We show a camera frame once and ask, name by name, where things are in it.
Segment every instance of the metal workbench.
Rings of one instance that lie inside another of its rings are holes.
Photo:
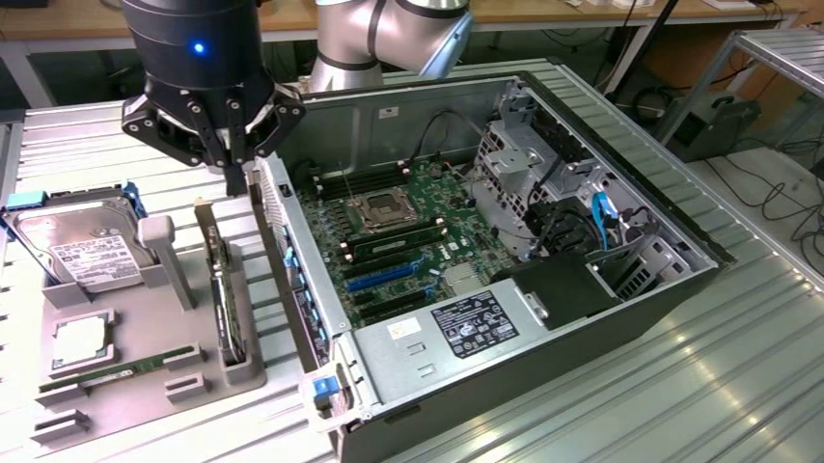
[[[787,260],[766,236],[743,227],[742,216],[675,167],[671,154],[564,67],[535,60],[471,66],[452,75],[512,69],[531,71],[544,82],[727,248],[737,265],[639,340],[391,461],[824,461],[819,277]],[[412,79],[401,73],[387,80]],[[11,133],[22,145],[17,189],[61,190],[129,177],[149,213],[174,219],[174,246],[193,249],[200,238],[190,200],[202,196],[218,201],[221,180],[140,147],[120,133],[118,115],[117,103],[30,111]],[[325,436],[305,427],[295,346],[246,202],[218,201],[214,213],[222,234],[242,246],[266,385],[43,461],[333,460]],[[13,461],[31,452],[25,443],[33,406],[23,393],[30,391],[23,366],[38,293],[30,259],[14,243],[5,254],[0,460]]]
[[[783,29],[763,31],[734,31],[718,49],[709,66],[703,70],[686,99],[676,111],[670,111],[656,129],[655,138],[666,144],[680,122],[703,95],[718,72],[727,65],[733,53],[739,50],[754,60],[795,82],[807,92],[824,98],[824,33],[814,29]],[[755,66],[739,75],[741,81],[754,71]],[[801,121],[810,117],[807,113]]]

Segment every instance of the blue cable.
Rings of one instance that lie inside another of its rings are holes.
[[[618,211],[608,202],[606,193],[598,191],[591,195],[591,219],[594,220],[594,226],[600,235],[600,247],[606,250],[608,249],[608,240],[606,238],[606,228],[603,227],[603,218],[600,217],[602,214],[608,215],[614,219],[618,218]]]

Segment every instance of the hard drive label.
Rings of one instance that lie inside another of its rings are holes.
[[[53,256],[80,286],[114,282],[137,275],[137,262],[121,236],[51,246]]]

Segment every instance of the sticker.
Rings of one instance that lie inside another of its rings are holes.
[[[432,316],[451,353],[459,359],[471,357],[519,334],[491,291],[439,307]]]
[[[416,322],[416,318],[407,318],[397,323],[392,323],[385,327],[388,330],[388,337],[391,340],[397,340],[401,337],[412,335],[417,331],[420,331],[420,325]]]
[[[391,108],[383,108],[377,110],[376,118],[377,119],[396,118],[397,114],[400,114],[400,110],[397,109],[397,106],[392,106]]]
[[[137,262],[121,236],[51,246],[51,252],[81,286],[116,282],[138,275]]]

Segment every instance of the power supply label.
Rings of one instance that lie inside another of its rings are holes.
[[[451,353],[465,359],[518,336],[491,291],[482,292],[432,311]]]

